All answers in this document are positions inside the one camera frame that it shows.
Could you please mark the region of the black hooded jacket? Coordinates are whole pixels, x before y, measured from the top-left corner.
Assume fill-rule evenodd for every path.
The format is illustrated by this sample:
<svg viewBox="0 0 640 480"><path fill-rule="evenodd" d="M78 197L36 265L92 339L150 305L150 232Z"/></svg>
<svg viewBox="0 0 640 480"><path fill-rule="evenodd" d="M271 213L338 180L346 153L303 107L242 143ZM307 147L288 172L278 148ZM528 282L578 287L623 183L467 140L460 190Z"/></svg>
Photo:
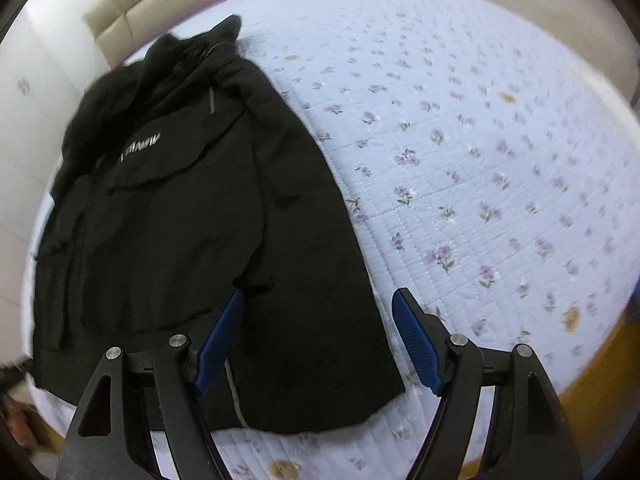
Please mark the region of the black hooded jacket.
<svg viewBox="0 0 640 480"><path fill-rule="evenodd" d="M219 378L200 374L208 428L359 425L404 383L340 189L240 28L163 36L82 98L36 255L32 377L74 404L113 346L183 334L204 361L240 297Z"/></svg>

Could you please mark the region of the floral quilted bed cover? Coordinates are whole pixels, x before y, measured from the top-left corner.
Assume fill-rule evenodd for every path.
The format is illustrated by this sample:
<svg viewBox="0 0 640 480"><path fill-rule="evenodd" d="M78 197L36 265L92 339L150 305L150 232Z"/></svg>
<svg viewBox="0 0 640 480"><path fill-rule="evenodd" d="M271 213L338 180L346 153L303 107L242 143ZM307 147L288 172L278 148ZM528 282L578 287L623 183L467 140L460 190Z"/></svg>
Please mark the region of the floral quilted bed cover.
<svg viewBox="0 0 640 480"><path fill-rule="evenodd" d="M477 344L582 390L639 277L637 119L589 64L484 0L226 0L309 129L378 305L408 287Z"/></svg>

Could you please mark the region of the white wardrobe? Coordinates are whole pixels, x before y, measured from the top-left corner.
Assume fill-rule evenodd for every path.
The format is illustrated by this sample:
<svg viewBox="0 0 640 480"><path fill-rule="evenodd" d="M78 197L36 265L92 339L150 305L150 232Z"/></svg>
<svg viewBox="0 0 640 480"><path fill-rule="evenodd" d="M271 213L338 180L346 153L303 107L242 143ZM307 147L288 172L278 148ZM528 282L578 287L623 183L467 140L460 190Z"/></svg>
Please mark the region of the white wardrobe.
<svg viewBox="0 0 640 480"><path fill-rule="evenodd" d="M107 69L80 21L20 16L1 43L1 359L22 353L32 226L82 92Z"/></svg>

